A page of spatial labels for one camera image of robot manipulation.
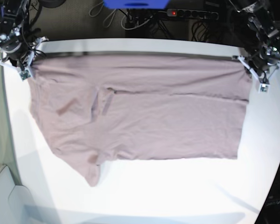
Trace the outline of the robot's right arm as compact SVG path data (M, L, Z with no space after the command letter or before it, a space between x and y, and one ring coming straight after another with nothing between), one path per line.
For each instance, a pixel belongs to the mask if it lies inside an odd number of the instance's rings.
M42 54L38 50L42 38L36 37L40 29L32 29L42 7L38 8L35 18L30 20L30 6L29 0L0 2L0 53L6 54L0 65L9 61L15 68L24 71L31 66L36 56Z

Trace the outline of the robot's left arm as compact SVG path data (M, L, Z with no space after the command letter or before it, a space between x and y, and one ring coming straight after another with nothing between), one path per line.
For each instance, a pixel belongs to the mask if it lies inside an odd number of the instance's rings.
M247 26L256 33L259 40L257 50L248 60L258 73L280 63L280 29L274 21L270 0L230 0L235 11L246 16Z

